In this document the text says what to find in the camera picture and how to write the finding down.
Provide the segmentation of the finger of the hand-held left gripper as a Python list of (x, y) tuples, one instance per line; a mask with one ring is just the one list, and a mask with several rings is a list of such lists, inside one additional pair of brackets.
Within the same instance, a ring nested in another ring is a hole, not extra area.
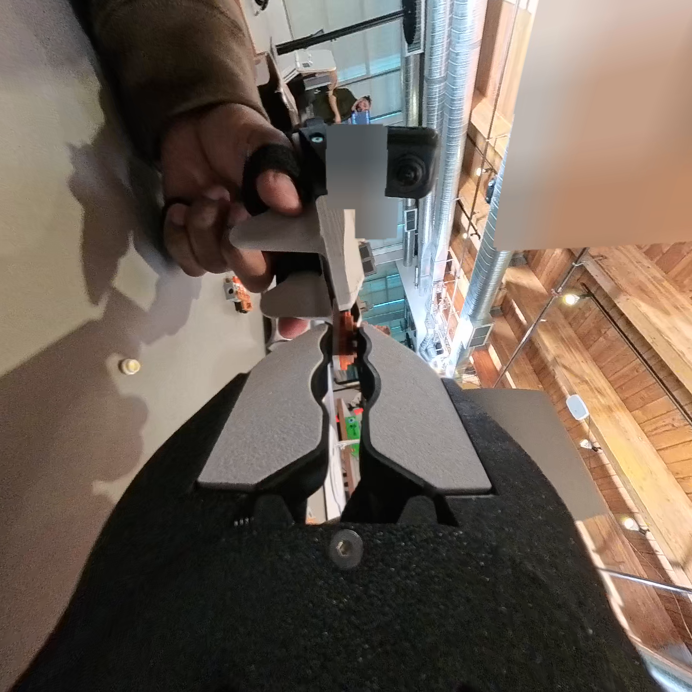
[(333, 208), (327, 196), (317, 199), (317, 212), (333, 298), (339, 311), (350, 311), (365, 279), (356, 237), (356, 212)]

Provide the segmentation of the small orange black brick assembly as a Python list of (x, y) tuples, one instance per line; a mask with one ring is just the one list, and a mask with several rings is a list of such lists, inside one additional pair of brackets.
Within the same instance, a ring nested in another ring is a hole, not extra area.
[(248, 314), (253, 310), (250, 294), (238, 276), (226, 275), (223, 278), (223, 292), (238, 313)]

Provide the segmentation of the person's left hand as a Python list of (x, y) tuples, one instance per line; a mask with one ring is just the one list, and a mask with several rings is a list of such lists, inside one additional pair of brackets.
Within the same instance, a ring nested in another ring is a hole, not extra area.
[(251, 293), (274, 279), (272, 256), (238, 249), (230, 229), (249, 218), (241, 201), (247, 159), (266, 145), (289, 140), (255, 110), (221, 105), (174, 122), (160, 143), (160, 171), (168, 209), (163, 244), (189, 276), (233, 271)]

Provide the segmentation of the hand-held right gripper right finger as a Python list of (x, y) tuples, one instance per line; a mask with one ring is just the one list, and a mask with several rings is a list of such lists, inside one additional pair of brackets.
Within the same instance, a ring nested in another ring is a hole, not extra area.
[(434, 493), (489, 494), (491, 481), (441, 377), (372, 325), (359, 336), (367, 449)]

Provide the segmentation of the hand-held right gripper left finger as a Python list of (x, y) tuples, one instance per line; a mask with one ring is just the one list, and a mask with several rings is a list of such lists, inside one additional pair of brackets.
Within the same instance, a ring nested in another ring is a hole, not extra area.
[(201, 486), (258, 491), (324, 449), (331, 336), (329, 324), (318, 324), (250, 371), (198, 477)]

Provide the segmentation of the large silver duct with vents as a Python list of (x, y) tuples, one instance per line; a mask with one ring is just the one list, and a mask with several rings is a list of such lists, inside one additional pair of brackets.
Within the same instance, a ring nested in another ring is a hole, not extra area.
[(454, 333), (445, 369), (449, 376), (454, 376), (457, 366), (465, 362), (474, 349), (486, 345), (493, 329), (491, 307), (514, 254), (512, 250), (499, 250), (495, 246), (497, 214), (508, 153), (506, 151), (496, 177), (487, 222)]

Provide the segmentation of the orange plate assembly grey underside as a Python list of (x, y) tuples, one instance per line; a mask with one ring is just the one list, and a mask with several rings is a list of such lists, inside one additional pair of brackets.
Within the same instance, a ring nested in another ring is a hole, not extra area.
[(332, 363), (335, 370), (346, 371), (358, 358), (360, 309), (354, 304), (348, 310), (335, 308), (332, 316)]

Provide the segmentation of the long silver air duct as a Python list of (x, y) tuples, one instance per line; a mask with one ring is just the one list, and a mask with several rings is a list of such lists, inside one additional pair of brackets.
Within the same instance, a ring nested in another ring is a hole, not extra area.
[(477, 78), (487, 1), (455, 1), (446, 82), (445, 220), (451, 223)]
[[(448, 71), (449, 38), (453, 15), (452, 1), (426, 2), (426, 36), (423, 61), (423, 85), (421, 100), (421, 124), (437, 135), (438, 146), (442, 143), (445, 111), (445, 89)], [(435, 216), (435, 186), (438, 173), (433, 174), (430, 193), (419, 206), (419, 295), (423, 300), (423, 326), (419, 334), (418, 353), (428, 359), (432, 341), (432, 287)]]

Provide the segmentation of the black light stand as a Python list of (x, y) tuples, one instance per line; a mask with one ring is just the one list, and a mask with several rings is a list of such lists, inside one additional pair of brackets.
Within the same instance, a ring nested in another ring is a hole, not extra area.
[(314, 33), (307, 37), (292, 39), (285, 41), (275, 46), (275, 51), (279, 56), (287, 55), (297, 50), (307, 50), (319, 44), (330, 41), (335, 41), (343, 37), (348, 37), (359, 32), (364, 32), (372, 28), (378, 28), (385, 24), (401, 21), (403, 23), (404, 36), (406, 40), (414, 38), (417, 27), (417, 18), (419, 11), (416, 2), (404, 3), (400, 10), (391, 13), (382, 14), (373, 19), (367, 19), (362, 22), (353, 23), (349, 26), (342, 27), (336, 30), (322, 33)]

